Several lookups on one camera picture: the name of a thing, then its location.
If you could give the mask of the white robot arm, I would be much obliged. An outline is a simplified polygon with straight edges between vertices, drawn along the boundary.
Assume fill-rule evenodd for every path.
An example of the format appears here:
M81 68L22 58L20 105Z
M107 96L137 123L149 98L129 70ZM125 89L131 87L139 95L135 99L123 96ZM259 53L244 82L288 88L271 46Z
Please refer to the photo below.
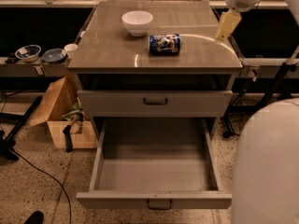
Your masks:
M226 0L227 38L259 0ZM299 0L285 0L299 23ZM299 224L299 99L267 105L245 124L235 154L231 224Z

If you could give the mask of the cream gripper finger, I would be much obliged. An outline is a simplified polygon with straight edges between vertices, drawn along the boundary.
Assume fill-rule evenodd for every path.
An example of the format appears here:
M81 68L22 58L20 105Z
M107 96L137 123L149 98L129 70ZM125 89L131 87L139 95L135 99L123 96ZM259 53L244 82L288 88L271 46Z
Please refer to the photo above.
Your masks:
M241 21L241 14L233 9L221 13L220 25L216 33L216 39L223 42L235 30Z

